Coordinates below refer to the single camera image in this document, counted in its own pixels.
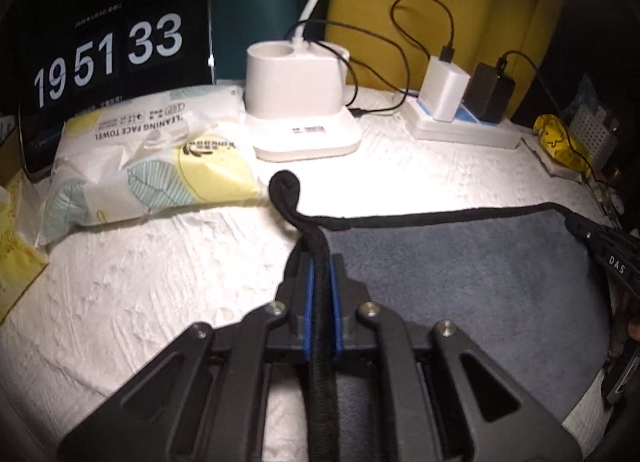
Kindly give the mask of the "white perforated organizer basket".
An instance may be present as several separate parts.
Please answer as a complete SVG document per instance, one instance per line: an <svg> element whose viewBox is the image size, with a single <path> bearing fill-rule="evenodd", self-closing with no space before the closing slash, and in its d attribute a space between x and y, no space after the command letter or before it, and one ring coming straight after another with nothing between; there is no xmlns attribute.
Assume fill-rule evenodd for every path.
<svg viewBox="0 0 640 462"><path fill-rule="evenodd" d="M601 107L592 110L581 102L570 123L570 130L588 151L591 164L596 170L605 167L617 146L617 137L604 125L605 115L606 112Z"/></svg>

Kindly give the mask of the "white textured tablecloth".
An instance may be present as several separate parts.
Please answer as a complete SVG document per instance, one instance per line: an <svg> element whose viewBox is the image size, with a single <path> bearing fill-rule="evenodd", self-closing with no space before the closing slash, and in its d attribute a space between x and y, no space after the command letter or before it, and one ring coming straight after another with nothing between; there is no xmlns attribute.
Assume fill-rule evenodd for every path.
<svg viewBox="0 0 640 462"><path fill-rule="evenodd" d="M599 211L524 144L417 140L398 116L362 118L357 152L294 162L314 214L426 213L556 202ZM178 212L71 234L1 328L1 456L56 443L187 324L227 324L273 296L293 231L268 204Z"/></svg>

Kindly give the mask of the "black tablet clock display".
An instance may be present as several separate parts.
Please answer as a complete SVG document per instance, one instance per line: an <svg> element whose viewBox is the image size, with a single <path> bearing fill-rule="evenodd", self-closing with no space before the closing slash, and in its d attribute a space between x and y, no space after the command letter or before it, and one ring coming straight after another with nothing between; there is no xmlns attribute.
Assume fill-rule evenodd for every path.
<svg viewBox="0 0 640 462"><path fill-rule="evenodd" d="M25 173L49 174L75 115L213 83L212 50L208 0L68 0L27 19L15 56Z"/></svg>

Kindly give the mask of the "yellow tissue pack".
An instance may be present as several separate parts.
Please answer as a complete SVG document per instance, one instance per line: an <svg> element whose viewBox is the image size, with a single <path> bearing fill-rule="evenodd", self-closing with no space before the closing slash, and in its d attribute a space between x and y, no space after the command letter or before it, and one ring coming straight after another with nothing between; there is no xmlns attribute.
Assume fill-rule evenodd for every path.
<svg viewBox="0 0 640 462"><path fill-rule="evenodd" d="M48 266L48 254L38 245L41 207L38 191L22 170L1 187L1 321Z"/></svg>

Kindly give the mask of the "purple and grey towel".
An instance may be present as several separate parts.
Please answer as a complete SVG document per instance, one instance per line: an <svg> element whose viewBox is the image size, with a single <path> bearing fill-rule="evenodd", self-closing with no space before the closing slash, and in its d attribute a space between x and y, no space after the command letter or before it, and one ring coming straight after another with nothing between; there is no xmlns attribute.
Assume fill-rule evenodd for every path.
<svg viewBox="0 0 640 462"><path fill-rule="evenodd" d="M610 346L608 282L553 203L448 213L336 218L299 211L291 172L270 180L273 206L314 262L310 315L310 451L341 457L330 259L370 297L424 326L448 319L548 410L585 460L601 441Z"/></svg>

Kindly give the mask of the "black power adapter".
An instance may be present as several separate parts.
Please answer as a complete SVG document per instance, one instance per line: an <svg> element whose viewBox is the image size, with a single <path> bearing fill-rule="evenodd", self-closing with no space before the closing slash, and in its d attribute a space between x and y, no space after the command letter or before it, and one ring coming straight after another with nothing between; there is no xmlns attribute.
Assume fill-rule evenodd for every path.
<svg viewBox="0 0 640 462"><path fill-rule="evenodd" d="M506 58L494 66L479 63L463 97L463 104L478 120L498 124L506 113L515 82L506 75Z"/></svg>

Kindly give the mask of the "yellow snack bag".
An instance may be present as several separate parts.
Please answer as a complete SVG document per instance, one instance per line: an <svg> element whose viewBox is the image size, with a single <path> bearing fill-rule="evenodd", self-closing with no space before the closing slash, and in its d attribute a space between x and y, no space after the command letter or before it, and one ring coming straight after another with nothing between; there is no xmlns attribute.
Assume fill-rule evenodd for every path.
<svg viewBox="0 0 640 462"><path fill-rule="evenodd" d="M552 114L538 116L534 123L541 148L560 165L579 174L591 175L591 160L587 148Z"/></svg>

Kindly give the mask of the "white desk lamp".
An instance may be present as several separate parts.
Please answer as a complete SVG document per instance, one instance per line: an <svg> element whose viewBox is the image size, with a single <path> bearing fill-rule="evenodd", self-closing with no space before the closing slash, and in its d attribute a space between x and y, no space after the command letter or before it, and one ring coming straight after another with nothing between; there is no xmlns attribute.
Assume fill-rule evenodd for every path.
<svg viewBox="0 0 640 462"><path fill-rule="evenodd" d="M263 161L346 156L360 145L360 127L345 101L349 51L304 39L318 1L307 0L285 40L247 48L246 124Z"/></svg>

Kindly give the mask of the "white USB charger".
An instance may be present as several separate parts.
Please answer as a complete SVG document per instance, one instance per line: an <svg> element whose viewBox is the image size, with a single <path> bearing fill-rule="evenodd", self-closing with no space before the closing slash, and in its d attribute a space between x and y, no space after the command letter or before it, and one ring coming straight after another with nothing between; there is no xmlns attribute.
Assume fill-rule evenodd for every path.
<svg viewBox="0 0 640 462"><path fill-rule="evenodd" d="M452 62L431 58L419 92L420 103L435 121L450 123L460 107L470 74Z"/></svg>

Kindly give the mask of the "yellow curtain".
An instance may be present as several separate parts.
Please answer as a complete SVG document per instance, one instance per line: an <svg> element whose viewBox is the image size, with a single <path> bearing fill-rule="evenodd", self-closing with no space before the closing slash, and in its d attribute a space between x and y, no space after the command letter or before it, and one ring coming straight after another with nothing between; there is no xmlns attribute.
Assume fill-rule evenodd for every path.
<svg viewBox="0 0 640 462"><path fill-rule="evenodd" d="M330 0L332 43L360 60L358 82L382 89L421 87L427 59L447 43L468 73L510 52L515 89L506 115L523 101L547 52L564 0Z"/></svg>

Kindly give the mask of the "white power strip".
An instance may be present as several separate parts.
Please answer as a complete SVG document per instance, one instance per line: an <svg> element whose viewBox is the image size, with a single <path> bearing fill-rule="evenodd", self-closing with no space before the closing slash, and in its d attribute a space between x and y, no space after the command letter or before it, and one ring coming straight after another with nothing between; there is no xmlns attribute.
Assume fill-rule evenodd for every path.
<svg viewBox="0 0 640 462"><path fill-rule="evenodd" d="M521 132L509 121L483 122L463 106L458 107L451 122L440 122L427 113L418 98L409 98L402 105L400 116L409 134L420 140L500 149L515 149L521 140Z"/></svg>

